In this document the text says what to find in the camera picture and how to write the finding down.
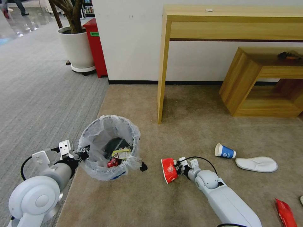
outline red snack bag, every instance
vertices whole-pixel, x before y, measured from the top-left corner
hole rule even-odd
[[[113,167],[113,166],[118,166],[118,159],[117,158],[112,158],[108,163],[107,163],[107,167]]]
[[[166,183],[170,183],[178,177],[176,168],[174,167],[174,159],[161,159],[161,164]]]
[[[283,201],[276,199],[276,206],[283,226],[297,227],[296,221],[294,220],[293,212],[291,211],[289,205]]]

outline blue paper cup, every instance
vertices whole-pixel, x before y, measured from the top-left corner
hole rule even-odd
[[[222,158],[235,158],[236,152],[233,149],[218,143],[215,148],[215,156]]]

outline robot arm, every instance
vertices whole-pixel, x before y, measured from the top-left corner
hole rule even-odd
[[[79,161],[88,158],[89,146],[77,154],[71,154],[69,141],[59,143],[60,161],[55,160],[50,149],[39,151],[32,159],[39,169],[39,176],[19,184],[9,198],[9,211],[14,217],[8,227],[40,227],[51,219],[60,208],[60,201],[66,197],[69,179],[74,175]]]
[[[182,161],[184,174],[204,193],[208,202],[222,223],[247,227],[262,227],[260,219],[252,209],[224,181],[210,170],[201,170],[197,159]]]

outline white trash bag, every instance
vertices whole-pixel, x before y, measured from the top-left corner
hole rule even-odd
[[[120,165],[108,168],[109,158],[106,158],[105,147],[114,138],[124,139],[132,150]],[[127,175],[129,169],[136,170],[142,165],[139,139],[140,131],[130,120],[116,115],[101,116],[84,130],[79,139],[78,151],[90,145],[89,158],[81,165],[89,176],[102,181]]]

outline beige carpet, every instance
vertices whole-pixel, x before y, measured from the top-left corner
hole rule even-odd
[[[157,125],[156,85],[110,85],[99,114],[121,115],[139,127],[141,157],[149,169],[100,182],[79,168],[57,227],[217,226],[220,220],[194,183],[184,176],[169,185],[164,181],[162,158],[192,155],[215,165],[263,227],[282,226],[275,198],[287,202],[303,226],[302,120],[233,118],[218,92],[217,86],[166,86],[163,123]],[[279,168],[274,173],[242,170],[234,160],[214,156],[218,142],[236,150],[237,157],[272,157]]]

